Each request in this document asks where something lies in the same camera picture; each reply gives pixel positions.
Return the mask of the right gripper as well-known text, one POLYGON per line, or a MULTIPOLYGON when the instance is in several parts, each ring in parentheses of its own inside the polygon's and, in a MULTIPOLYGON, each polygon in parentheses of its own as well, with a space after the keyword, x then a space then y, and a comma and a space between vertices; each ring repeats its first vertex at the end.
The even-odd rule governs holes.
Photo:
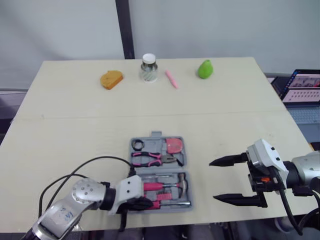
MULTIPOLYGON (((245 163, 249 159, 245 152, 237 155, 227 155, 213 160, 209 166, 228 167, 238 163, 245 163)), ((220 194, 214 199, 234 206, 256 206, 267 208, 268 204, 264 193, 285 190, 286 180, 281 178, 280 171, 274 166, 257 168, 252 163, 247 163, 249 169, 249 182, 254 196, 243 196, 240 193, 220 194)))

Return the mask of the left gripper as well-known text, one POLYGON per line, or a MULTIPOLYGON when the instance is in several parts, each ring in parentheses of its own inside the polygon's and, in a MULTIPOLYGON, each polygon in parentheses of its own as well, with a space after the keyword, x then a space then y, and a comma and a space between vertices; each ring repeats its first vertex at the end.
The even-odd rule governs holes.
POLYGON ((131 198, 128 201, 122 203, 118 207, 117 213, 121 214, 125 211, 144 211, 150 209, 153 206, 154 204, 150 199, 141 196, 139 198, 131 198))

